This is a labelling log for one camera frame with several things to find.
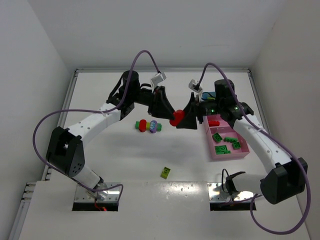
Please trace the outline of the red round lego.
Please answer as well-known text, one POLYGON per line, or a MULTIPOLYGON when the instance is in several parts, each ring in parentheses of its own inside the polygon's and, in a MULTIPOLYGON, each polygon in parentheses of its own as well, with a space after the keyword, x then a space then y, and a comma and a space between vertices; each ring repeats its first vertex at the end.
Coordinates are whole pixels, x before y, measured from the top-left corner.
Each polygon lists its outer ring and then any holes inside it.
POLYGON ((176 127, 179 125, 179 123, 185 117, 185 112, 183 110, 179 109, 173 113, 173 116, 174 116, 174 119, 170 119, 169 123, 171 126, 176 127))
POLYGON ((138 129, 142 133, 147 130, 147 121, 145 119, 139 121, 138 129))

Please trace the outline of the red square lego brick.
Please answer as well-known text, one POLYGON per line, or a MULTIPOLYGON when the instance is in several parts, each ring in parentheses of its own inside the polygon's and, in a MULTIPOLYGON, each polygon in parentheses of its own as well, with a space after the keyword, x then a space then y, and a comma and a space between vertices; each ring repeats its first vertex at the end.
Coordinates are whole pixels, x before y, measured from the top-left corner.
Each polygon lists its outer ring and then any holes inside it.
POLYGON ((209 127, 217 127, 220 125, 220 122, 217 120, 209 120, 208 125, 209 125, 209 127))

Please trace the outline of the green base plate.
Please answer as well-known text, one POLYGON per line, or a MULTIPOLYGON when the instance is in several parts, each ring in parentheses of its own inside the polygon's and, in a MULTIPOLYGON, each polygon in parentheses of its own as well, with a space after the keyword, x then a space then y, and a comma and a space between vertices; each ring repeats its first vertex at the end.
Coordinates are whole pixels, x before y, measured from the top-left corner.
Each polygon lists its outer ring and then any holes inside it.
MULTIPOLYGON (((135 129, 139 129, 139 121, 136 121, 135 122, 135 129)), ((158 123, 157 125, 157 131, 160 132, 162 130, 162 124, 161 123, 158 123)))

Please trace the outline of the green lego plate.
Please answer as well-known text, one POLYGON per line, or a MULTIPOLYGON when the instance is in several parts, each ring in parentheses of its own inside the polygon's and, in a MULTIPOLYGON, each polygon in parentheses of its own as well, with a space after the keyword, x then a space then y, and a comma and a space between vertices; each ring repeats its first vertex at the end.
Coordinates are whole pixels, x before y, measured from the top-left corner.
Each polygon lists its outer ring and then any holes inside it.
POLYGON ((238 142, 239 140, 237 138, 234 138, 234 137, 225 137, 223 139, 224 142, 228 142, 228 143, 236 143, 238 142))

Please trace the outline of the large green plate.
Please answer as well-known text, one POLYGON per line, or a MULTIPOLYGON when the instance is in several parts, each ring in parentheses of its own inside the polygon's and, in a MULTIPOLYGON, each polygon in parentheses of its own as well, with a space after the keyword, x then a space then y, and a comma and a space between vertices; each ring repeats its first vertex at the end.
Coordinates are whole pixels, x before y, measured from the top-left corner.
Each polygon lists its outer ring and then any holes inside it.
POLYGON ((226 145, 218 145, 218 146, 215 146, 214 149, 215 149, 216 155, 225 155, 225 154, 231 153, 231 151, 228 150, 226 145))

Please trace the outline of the yellow-green lego brick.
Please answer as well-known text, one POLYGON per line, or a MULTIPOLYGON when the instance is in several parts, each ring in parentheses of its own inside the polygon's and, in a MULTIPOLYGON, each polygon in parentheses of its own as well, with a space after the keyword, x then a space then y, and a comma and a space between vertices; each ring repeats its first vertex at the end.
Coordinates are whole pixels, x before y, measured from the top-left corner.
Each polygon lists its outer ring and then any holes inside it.
POLYGON ((164 167, 161 174, 160 174, 160 177, 166 180, 170 174, 170 171, 171 171, 170 168, 164 167))

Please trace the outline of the purple paw lego piece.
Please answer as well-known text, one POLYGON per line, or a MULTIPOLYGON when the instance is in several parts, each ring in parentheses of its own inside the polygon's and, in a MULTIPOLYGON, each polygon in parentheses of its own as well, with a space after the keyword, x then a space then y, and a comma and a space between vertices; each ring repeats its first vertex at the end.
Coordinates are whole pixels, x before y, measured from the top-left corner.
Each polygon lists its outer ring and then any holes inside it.
POLYGON ((149 131, 154 134, 158 130, 158 122, 156 120, 152 120, 149 125, 149 131))

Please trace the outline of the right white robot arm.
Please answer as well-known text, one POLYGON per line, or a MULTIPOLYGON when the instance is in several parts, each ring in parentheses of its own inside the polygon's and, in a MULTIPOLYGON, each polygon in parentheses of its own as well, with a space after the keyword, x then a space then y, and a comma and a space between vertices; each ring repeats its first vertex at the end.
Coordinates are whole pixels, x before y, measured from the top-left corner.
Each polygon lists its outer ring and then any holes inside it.
POLYGON ((251 191, 264 196, 269 203, 275 205, 309 187, 306 161, 294 157, 260 126, 254 111, 245 102, 238 101, 231 80, 215 81, 214 100, 200 100, 202 88, 195 80, 191 80, 188 87, 194 92, 183 110, 184 116, 177 128, 196 129, 205 116, 218 114, 244 138, 265 168, 265 176, 247 174, 244 171, 228 176, 224 185, 229 194, 251 191))

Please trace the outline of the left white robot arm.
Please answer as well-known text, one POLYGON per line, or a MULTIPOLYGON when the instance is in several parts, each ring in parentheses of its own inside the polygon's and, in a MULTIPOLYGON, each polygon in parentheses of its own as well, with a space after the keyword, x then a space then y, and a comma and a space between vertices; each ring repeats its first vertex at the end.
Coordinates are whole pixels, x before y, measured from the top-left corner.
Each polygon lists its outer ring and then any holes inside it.
POLYGON ((158 72, 149 84, 140 84, 136 71, 125 71, 97 111, 70 127, 52 131, 46 160, 92 193, 105 188, 103 179, 86 164, 84 148, 106 128, 123 120, 135 104, 147 106, 152 117, 173 120, 175 110, 165 87, 158 86, 165 79, 166 75, 158 72))

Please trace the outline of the small pink container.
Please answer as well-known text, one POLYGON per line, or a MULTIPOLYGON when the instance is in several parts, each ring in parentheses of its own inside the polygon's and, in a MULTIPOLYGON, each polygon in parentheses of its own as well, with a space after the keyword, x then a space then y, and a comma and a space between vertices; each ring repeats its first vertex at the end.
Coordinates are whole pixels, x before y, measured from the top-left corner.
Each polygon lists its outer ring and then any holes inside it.
POLYGON ((203 119, 204 129, 207 131, 213 127, 228 127, 229 124, 224 121, 219 114, 208 115, 203 119))

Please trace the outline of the large pink container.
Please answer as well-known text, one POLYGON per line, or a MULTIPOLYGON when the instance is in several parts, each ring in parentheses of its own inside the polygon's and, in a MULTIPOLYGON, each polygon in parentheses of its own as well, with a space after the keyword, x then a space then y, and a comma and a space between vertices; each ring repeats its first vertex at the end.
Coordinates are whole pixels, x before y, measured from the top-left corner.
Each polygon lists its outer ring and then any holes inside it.
POLYGON ((243 159, 250 153, 244 138, 229 126, 210 127, 206 134, 213 161, 243 159))

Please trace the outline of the green square lego in bin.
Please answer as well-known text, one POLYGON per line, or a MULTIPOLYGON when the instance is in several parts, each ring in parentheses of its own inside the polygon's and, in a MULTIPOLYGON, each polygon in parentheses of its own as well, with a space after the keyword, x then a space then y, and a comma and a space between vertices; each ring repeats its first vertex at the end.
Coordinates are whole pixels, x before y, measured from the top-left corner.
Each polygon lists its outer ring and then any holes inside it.
POLYGON ((232 143, 232 148, 234 150, 239 150, 239 149, 241 149, 241 144, 238 141, 237 142, 233 142, 232 143))

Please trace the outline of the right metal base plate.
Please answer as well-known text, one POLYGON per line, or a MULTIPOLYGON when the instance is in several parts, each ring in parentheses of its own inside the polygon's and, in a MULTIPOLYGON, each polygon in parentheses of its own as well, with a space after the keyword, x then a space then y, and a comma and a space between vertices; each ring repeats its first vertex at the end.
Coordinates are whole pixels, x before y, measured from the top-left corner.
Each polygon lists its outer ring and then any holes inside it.
POLYGON ((221 182, 208 182, 207 190, 209 202, 215 204, 235 203, 239 201, 248 202, 254 196, 250 191, 241 191, 230 195, 227 188, 225 186, 222 187, 221 182))

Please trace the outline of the metal base plate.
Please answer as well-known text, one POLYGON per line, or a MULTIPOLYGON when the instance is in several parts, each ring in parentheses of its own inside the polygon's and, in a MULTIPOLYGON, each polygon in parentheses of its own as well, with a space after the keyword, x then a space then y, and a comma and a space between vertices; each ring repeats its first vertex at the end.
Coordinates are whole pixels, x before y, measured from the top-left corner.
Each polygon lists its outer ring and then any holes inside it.
POLYGON ((207 190, 209 202, 215 204, 235 203, 239 201, 248 202, 254 196, 250 191, 241 191, 230 195, 227 188, 225 186, 222 187, 221 182, 208 182, 207 190))
POLYGON ((102 183, 99 190, 103 191, 92 192, 80 185, 76 186, 74 194, 74 202, 81 204, 93 204, 96 200, 101 204, 115 204, 119 201, 122 192, 122 184, 118 182, 102 183))

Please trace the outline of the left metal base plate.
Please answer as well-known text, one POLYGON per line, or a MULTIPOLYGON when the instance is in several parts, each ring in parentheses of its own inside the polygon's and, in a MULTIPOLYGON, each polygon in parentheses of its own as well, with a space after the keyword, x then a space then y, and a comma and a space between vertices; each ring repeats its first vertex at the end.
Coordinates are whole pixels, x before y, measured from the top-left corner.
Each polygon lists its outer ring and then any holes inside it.
POLYGON ((102 183, 99 190, 103 191, 92 192, 80 185, 76 186, 74 194, 74 202, 81 204, 93 204, 96 200, 101 204, 115 204, 119 201, 122 192, 122 184, 118 182, 102 183))

